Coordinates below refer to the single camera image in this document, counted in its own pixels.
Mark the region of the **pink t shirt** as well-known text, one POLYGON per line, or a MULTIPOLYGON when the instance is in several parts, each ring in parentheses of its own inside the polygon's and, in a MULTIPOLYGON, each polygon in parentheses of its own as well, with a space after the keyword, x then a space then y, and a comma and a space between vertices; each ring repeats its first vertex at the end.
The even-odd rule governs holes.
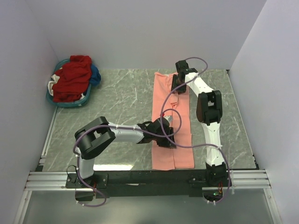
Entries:
MULTIPOLYGON (((155 121, 160 117, 162 105, 171 91, 173 74, 164 75, 159 72, 155 73, 153 88, 153 108, 152 120, 155 121)), ((189 89, 185 93, 173 93, 168 98, 164 109, 175 109, 182 118, 182 126, 179 127, 179 117, 174 111, 167 111, 165 115, 172 115, 173 121, 171 127, 174 130, 179 129, 174 139, 177 144, 183 146, 192 145, 191 123, 190 123, 190 106, 189 106, 189 89)), ((194 168, 194 156, 191 148, 165 148, 159 147, 156 142, 152 143, 152 168, 155 170, 173 170, 194 168)))

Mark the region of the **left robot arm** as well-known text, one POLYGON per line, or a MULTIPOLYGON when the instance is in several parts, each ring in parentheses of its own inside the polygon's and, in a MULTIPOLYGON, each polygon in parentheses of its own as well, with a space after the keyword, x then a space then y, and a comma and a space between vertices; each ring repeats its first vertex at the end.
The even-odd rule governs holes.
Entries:
POLYGON ((94 161, 111 143, 131 142, 147 144, 155 142, 159 147, 176 148, 172 116, 146 121, 133 126, 117 125, 98 117, 75 133, 73 153, 77 157, 79 182, 92 183, 94 161))

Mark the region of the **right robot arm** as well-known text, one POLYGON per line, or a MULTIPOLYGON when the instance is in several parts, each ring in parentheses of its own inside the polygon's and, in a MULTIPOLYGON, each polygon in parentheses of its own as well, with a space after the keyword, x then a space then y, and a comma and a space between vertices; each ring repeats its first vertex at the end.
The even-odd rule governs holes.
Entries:
POLYGON ((220 124, 223 115, 222 95, 200 77, 186 60, 175 63, 177 74, 173 76, 171 89, 178 94, 187 87, 197 96, 196 117, 201 123, 206 141, 206 177, 209 186, 219 186, 227 179, 227 167, 221 154, 220 124))

